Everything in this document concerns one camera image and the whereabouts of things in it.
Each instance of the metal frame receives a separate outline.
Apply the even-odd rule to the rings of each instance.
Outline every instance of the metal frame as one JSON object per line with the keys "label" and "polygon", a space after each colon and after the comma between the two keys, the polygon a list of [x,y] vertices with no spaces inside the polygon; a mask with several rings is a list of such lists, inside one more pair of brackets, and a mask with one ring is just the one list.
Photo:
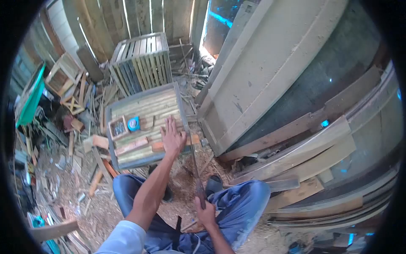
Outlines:
{"label": "metal frame", "polygon": [[[178,83],[176,81],[172,82],[172,83],[169,83],[169,84],[166,84],[166,85],[163,85],[163,86],[148,89],[148,90],[146,90],[144,92],[136,93],[134,95],[126,97],[126,98],[124,98],[124,99],[122,99],[120,101],[117,101],[117,102],[107,106],[107,108],[106,108],[106,122],[110,122],[112,120],[111,119],[111,111],[112,111],[112,109],[119,108],[119,107],[121,107],[123,105],[126,105],[129,102],[133,102],[134,100],[140,99],[140,98],[142,98],[144,96],[148,96],[148,95],[151,95],[151,94],[154,94],[154,93],[160,93],[162,91],[165,91],[165,90],[168,90],[168,89],[171,89],[171,88],[175,89],[176,100],[177,100],[177,104],[178,104],[178,107],[179,107],[179,114],[180,114],[180,117],[181,117],[181,120],[182,120],[182,123],[183,123],[183,128],[184,128],[184,130],[186,132],[189,132],[188,120],[187,120],[185,110],[184,110],[184,107],[183,107],[183,104],[182,104],[182,97],[181,97],[181,94],[180,94],[179,85],[178,85]],[[110,152],[111,161],[113,162],[113,166],[114,166],[115,169],[128,169],[128,168],[145,166],[145,165],[151,164],[151,163],[153,163],[155,161],[162,160],[164,155],[165,155],[165,153],[162,152],[162,153],[153,154],[153,155],[145,157],[145,158],[134,160],[132,162],[118,164],[117,156],[116,156],[116,154],[114,152],[114,142],[111,139],[110,132],[107,132],[107,138],[108,138],[108,150]],[[186,148],[186,149],[183,150],[183,152],[188,152],[188,151],[190,151],[190,148],[189,149]]]}

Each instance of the left hand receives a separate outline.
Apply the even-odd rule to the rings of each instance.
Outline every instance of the left hand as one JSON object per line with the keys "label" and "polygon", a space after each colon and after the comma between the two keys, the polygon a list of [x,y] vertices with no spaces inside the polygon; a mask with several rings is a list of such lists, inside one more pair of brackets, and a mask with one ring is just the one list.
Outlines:
{"label": "left hand", "polygon": [[186,132],[180,133],[176,129],[176,121],[170,115],[165,119],[165,130],[161,127],[162,141],[164,143],[165,154],[176,158],[182,152],[186,144]]}

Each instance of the blue jeans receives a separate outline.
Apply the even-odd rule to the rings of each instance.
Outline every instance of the blue jeans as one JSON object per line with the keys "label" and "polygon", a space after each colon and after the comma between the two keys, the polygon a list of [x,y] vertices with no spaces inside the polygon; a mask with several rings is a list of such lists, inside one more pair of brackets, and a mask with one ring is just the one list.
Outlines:
{"label": "blue jeans", "polygon": [[[130,213],[134,197],[144,181],[145,179],[130,174],[114,178],[114,194],[124,217]],[[233,250],[237,250],[244,243],[258,223],[270,194],[266,183],[251,180],[209,196],[209,202],[221,211],[216,222]],[[206,230],[181,233],[155,214],[145,239],[145,249],[148,253],[176,250],[192,254],[196,248],[198,254],[214,253],[212,239]]]}

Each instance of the cloth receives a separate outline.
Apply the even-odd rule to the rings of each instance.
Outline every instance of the cloth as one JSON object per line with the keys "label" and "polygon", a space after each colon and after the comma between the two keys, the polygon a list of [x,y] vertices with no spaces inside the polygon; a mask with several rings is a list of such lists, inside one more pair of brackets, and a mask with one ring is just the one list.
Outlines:
{"label": "cloth", "polygon": [[[134,197],[144,181],[130,174],[114,178],[114,194],[124,217],[132,210]],[[216,222],[233,250],[237,250],[254,229],[269,198],[269,186],[258,180],[243,182],[208,197],[209,202],[221,211]],[[147,232],[130,221],[121,221],[97,253],[141,254],[143,247],[148,253],[155,254],[177,253],[167,252],[170,250],[186,254],[214,253],[206,230],[181,233],[166,224],[158,214],[155,214]]]}

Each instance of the blue tape measure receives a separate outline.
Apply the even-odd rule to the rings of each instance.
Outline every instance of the blue tape measure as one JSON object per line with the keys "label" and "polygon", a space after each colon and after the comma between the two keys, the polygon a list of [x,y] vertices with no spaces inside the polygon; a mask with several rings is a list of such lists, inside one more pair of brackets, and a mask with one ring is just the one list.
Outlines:
{"label": "blue tape measure", "polygon": [[140,130],[140,117],[136,116],[134,118],[131,118],[130,120],[128,120],[128,129],[130,131],[136,131],[136,130]]}

